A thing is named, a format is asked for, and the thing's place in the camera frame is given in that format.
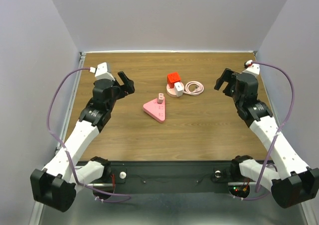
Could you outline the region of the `small pink square adapter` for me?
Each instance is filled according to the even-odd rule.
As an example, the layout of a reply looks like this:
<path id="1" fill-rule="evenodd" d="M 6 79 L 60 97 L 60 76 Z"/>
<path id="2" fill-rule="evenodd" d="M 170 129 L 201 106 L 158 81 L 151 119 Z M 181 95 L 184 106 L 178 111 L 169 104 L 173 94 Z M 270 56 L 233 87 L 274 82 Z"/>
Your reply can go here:
<path id="1" fill-rule="evenodd" d="M 164 95 L 163 93 L 159 93 L 157 97 L 157 104 L 162 104 L 164 102 Z"/>

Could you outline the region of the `pink triangular power strip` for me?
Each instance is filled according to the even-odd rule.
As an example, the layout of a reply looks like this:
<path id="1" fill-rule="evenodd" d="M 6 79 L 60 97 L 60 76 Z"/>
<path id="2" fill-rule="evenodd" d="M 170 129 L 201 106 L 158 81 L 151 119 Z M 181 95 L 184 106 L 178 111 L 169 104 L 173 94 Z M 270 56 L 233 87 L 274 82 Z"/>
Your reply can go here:
<path id="1" fill-rule="evenodd" d="M 165 121 L 165 99 L 163 99 L 162 103 L 158 103 L 157 99 L 145 103 L 143 111 L 157 122 L 163 123 Z"/>

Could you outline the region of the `round pink power socket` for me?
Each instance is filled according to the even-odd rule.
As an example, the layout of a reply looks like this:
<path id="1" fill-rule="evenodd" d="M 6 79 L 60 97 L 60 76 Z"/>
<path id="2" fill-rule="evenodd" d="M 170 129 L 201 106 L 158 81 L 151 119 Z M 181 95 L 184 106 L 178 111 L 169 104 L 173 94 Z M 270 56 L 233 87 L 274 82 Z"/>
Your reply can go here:
<path id="1" fill-rule="evenodd" d="M 170 97 L 177 98 L 174 92 L 174 88 L 169 88 L 168 84 L 166 85 L 166 92 Z"/>

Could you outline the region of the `red cube plug adapter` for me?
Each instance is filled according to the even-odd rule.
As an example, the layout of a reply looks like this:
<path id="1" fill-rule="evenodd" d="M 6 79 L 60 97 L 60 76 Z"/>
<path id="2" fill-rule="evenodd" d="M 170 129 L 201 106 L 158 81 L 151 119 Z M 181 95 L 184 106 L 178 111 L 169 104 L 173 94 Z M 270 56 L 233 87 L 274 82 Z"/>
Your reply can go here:
<path id="1" fill-rule="evenodd" d="M 167 84 L 169 88 L 174 88 L 174 84 L 181 81 L 181 78 L 178 74 L 178 72 L 173 72 L 167 74 Z"/>

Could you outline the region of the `white cube charger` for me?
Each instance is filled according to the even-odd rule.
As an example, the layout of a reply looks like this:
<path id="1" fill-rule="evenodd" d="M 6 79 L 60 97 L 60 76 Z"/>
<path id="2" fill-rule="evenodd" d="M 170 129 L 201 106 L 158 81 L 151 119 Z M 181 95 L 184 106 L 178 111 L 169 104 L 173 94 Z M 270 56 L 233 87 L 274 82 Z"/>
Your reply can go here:
<path id="1" fill-rule="evenodd" d="M 181 82 L 174 83 L 174 92 L 176 97 L 181 97 L 183 95 L 184 87 Z"/>

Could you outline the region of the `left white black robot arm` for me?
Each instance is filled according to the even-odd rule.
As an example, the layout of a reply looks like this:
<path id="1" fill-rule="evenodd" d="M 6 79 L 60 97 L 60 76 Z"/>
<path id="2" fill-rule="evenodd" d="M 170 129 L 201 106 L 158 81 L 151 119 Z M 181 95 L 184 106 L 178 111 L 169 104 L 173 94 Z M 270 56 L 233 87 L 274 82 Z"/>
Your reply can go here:
<path id="1" fill-rule="evenodd" d="M 118 72 L 122 85 L 109 72 L 99 73 L 96 68 L 89 71 L 95 73 L 96 81 L 92 97 L 81 111 L 75 128 L 66 142 L 52 130 L 48 131 L 62 147 L 49 163 L 41 170 L 35 169 L 30 176 L 34 200 L 61 212 L 71 207 L 82 189 L 94 189 L 89 183 L 110 179 L 110 162 L 101 157 L 93 157 L 78 170 L 75 165 L 110 120 L 116 101 L 135 91 L 134 81 L 123 71 Z"/>

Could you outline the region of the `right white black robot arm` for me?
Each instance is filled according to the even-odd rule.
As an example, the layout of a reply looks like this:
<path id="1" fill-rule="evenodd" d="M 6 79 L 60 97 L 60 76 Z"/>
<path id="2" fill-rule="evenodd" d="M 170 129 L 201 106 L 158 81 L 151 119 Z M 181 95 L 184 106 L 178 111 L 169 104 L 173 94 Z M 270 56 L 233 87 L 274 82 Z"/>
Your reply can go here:
<path id="1" fill-rule="evenodd" d="M 245 177 L 256 181 L 272 194 L 280 207 L 289 208 L 316 197 L 319 170 L 312 169 L 297 155 L 271 110 L 258 99 L 259 72 L 257 64 L 241 73 L 226 68 L 214 88 L 219 90 L 224 82 L 227 83 L 223 93 L 233 99 L 239 117 L 268 150 L 275 168 L 260 164 L 248 155 L 236 156 L 231 161 L 229 174 L 234 180 Z"/>

